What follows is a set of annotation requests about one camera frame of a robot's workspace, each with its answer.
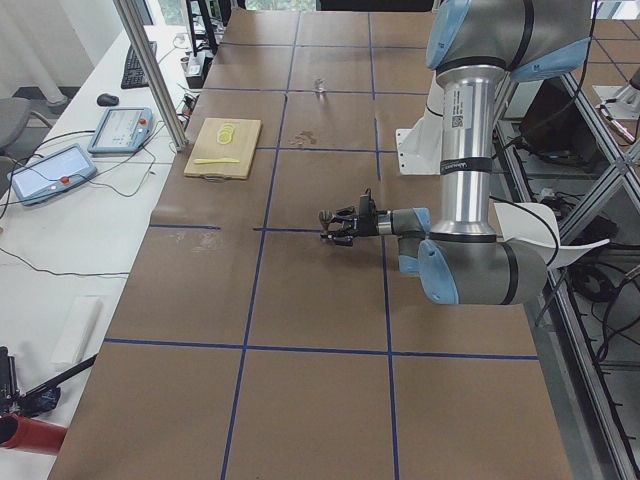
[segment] wooden cutting board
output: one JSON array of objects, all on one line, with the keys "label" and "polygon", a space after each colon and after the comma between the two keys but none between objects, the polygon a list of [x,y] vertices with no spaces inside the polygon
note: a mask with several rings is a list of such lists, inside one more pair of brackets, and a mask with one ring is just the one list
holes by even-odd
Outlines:
[{"label": "wooden cutting board", "polygon": [[[232,125],[231,141],[222,144],[218,132]],[[207,118],[198,134],[191,156],[184,169],[186,177],[220,177],[246,180],[251,170],[262,122],[239,118]],[[237,163],[197,164],[196,160],[237,159]]]}]

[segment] computer mouse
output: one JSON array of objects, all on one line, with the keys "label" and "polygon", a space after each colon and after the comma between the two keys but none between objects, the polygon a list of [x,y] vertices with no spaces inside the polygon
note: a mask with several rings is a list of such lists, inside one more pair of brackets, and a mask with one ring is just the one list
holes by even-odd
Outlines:
[{"label": "computer mouse", "polygon": [[120,103],[120,99],[110,93],[103,93],[96,100],[101,107],[115,107]]}]

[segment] white desk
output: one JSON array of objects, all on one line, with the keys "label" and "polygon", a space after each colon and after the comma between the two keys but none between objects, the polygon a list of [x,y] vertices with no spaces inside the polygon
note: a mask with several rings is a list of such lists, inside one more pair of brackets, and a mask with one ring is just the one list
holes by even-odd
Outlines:
[{"label": "white desk", "polygon": [[[161,59],[173,47],[178,27],[151,27],[149,38],[158,42],[156,58]],[[120,97],[121,106],[149,106],[155,121],[161,120],[149,88],[121,90],[123,61],[129,47],[124,32],[116,39],[96,66],[47,138],[74,130],[93,129],[104,108],[97,106],[101,93]],[[179,65],[182,50],[173,50],[160,67],[178,105],[186,81]],[[64,145],[79,143],[85,147],[90,136],[67,137],[47,144],[39,153],[51,153]],[[57,272],[129,271],[149,223],[173,161],[173,146],[167,130],[147,146],[157,160],[140,191],[124,198],[112,190],[85,184],[73,192],[35,207],[11,205],[0,226],[0,246],[29,260],[39,268]],[[94,159],[98,171],[104,171],[126,157]],[[153,161],[147,152],[139,152],[129,162],[100,176],[96,181],[114,186],[123,193],[133,192]],[[73,300],[77,296],[96,295],[103,301],[98,323],[89,340],[85,358],[97,352],[104,338],[125,278],[54,277],[37,273],[18,260],[0,252],[0,291],[2,292],[0,345],[6,345],[16,357],[21,391],[51,378],[56,372],[49,362]],[[62,385],[58,407],[38,417],[43,421],[68,426],[80,400],[88,372]],[[3,478],[41,480],[47,478],[55,457],[0,449]]]}]

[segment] blue joint cap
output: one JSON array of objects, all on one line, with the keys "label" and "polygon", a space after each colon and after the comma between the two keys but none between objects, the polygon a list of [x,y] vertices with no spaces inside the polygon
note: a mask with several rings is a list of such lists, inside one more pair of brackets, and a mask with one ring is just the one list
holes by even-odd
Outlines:
[{"label": "blue joint cap", "polygon": [[414,208],[413,213],[418,217],[418,221],[420,222],[420,226],[424,230],[424,233],[429,233],[431,231],[431,212],[428,208]]},{"label": "blue joint cap", "polygon": [[427,45],[427,67],[435,70],[449,52],[469,12],[470,0],[445,0],[440,5]]},{"label": "blue joint cap", "polygon": [[589,48],[589,37],[566,45],[511,72],[514,82],[533,82],[569,73],[584,63]]},{"label": "blue joint cap", "polygon": [[418,249],[420,282],[424,293],[434,303],[458,305],[460,298],[447,260],[432,240],[423,240]]},{"label": "blue joint cap", "polygon": [[409,277],[417,277],[420,275],[418,259],[409,255],[398,255],[398,266],[400,273]]}]

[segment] gray office chair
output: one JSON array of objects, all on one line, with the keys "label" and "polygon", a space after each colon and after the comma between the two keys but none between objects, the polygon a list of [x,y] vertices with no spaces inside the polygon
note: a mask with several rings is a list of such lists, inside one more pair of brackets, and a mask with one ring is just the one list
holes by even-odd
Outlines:
[{"label": "gray office chair", "polygon": [[14,169],[15,162],[9,157],[0,156],[0,197],[5,194],[9,188],[9,179],[7,175]]},{"label": "gray office chair", "polygon": [[31,110],[31,101],[26,98],[0,99],[0,155],[27,128],[30,116],[36,117],[48,128],[53,126],[43,115]]}]

